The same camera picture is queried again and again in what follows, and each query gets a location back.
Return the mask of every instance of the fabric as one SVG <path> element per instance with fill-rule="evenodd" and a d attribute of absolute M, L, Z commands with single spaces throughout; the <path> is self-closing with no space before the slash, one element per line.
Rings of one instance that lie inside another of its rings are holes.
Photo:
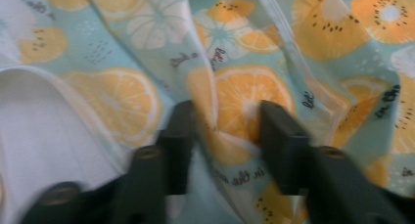
<path fill-rule="evenodd" d="M 131 152 L 154 143 L 172 107 L 189 99 L 200 135 L 191 193 L 172 198 L 182 208 L 169 212 L 171 223 L 303 220 L 259 159 L 260 100 L 282 105 L 314 146 L 341 148 L 375 184 L 414 196 L 414 2 L 2 0 L 3 211 L 62 179 L 98 186 L 125 171 Z M 30 157 L 14 161 L 21 150 Z M 66 150 L 62 167 L 50 168 Z M 29 164 L 39 185 L 16 202 L 31 186 L 18 175 Z"/>

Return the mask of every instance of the white fabric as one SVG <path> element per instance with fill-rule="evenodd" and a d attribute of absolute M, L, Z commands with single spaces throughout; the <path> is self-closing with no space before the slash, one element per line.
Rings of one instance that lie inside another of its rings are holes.
<path fill-rule="evenodd" d="M 45 188 L 98 187 L 119 175 L 62 95 L 28 71 L 0 74 L 1 223 L 16 223 Z"/>

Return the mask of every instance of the fruit pattern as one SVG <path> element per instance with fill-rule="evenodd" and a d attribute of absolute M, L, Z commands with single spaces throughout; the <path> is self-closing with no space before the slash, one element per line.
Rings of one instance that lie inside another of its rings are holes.
<path fill-rule="evenodd" d="M 84 120 L 97 138 L 118 145 L 106 148 L 115 163 L 154 143 L 174 103 L 194 101 L 215 189 L 245 197 L 225 196 L 230 207 L 210 219 L 224 205 L 194 196 L 186 203 L 211 215 L 184 204 L 171 223 L 288 223 L 298 213 L 259 168 L 260 100 L 282 105 L 313 144 L 350 153 L 375 184 L 413 195 L 415 0 L 274 0 L 286 25 L 260 0 L 6 1 L 20 16 L 0 4 L 1 67 L 59 76 L 77 96 L 69 101 L 96 114 Z"/>

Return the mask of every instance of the kiwi slice print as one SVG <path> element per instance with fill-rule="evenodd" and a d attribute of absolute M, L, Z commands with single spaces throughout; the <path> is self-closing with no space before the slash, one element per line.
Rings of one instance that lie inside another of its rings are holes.
<path fill-rule="evenodd" d="M 351 0 L 351 10 L 372 36 L 398 44 L 415 39 L 415 0 Z"/>
<path fill-rule="evenodd" d="M 207 9 L 206 14 L 218 22 L 231 22 L 248 16 L 254 6 L 255 3 L 248 0 L 219 0 Z"/>
<path fill-rule="evenodd" d="M 261 193 L 254 208 L 262 214 L 263 224 L 285 223 L 293 218 L 288 197 L 281 195 L 274 183 Z"/>
<path fill-rule="evenodd" d="M 51 61 L 67 49 L 67 38 L 60 28 L 34 27 L 31 31 L 33 39 L 19 40 L 21 59 L 24 64 Z"/>
<path fill-rule="evenodd" d="M 343 0 L 295 0 L 292 29 L 302 52 L 320 61 L 341 57 L 369 40 Z"/>
<path fill-rule="evenodd" d="M 415 153 L 415 81 L 399 72 L 400 94 L 394 123 L 392 152 L 394 154 Z"/>

